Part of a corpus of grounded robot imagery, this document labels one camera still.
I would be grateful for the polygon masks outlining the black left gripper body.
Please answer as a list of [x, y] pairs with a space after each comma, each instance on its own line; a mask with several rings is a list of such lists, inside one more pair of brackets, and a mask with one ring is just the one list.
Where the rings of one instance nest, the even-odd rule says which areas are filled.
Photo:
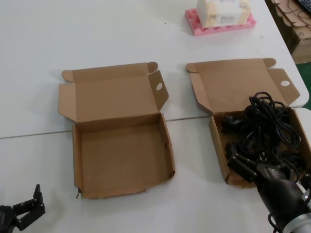
[[0, 233], [12, 233], [16, 214], [11, 206], [0, 206]]

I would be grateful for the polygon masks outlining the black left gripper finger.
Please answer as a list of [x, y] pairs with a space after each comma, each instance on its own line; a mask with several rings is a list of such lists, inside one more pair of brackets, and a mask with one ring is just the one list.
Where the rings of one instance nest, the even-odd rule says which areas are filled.
[[34, 195], [31, 200], [14, 205], [13, 210], [16, 214], [24, 214], [31, 211], [39, 211], [39, 213], [43, 214], [44, 203], [40, 185], [36, 185]]
[[42, 217], [45, 214], [45, 205], [43, 203], [39, 203], [36, 205], [32, 205], [29, 211], [22, 210], [22, 214], [27, 213], [21, 219], [17, 219], [17, 228], [19, 230], [24, 230], [33, 224], [36, 220]]

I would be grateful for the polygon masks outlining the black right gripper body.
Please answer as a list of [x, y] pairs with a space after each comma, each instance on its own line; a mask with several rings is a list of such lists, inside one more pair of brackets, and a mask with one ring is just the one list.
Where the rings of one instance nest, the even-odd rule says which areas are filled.
[[307, 212], [303, 193], [295, 181], [288, 178], [292, 172], [287, 167], [257, 164], [257, 175], [254, 182], [270, 219], [289, 223]]

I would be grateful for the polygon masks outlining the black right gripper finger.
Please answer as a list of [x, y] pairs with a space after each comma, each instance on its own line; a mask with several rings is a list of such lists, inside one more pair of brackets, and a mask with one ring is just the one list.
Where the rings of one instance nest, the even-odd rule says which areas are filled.
[[248, 182], [253, 182], [257, 177], [257, 164], [238, 153], [235, 144], [229, 142], [226, 147], [227, 166]]
[[305, 170], [305, 162], [302, 159], [280, 159], [281, 171], [287, 180], [299, 181], [301, 173]]

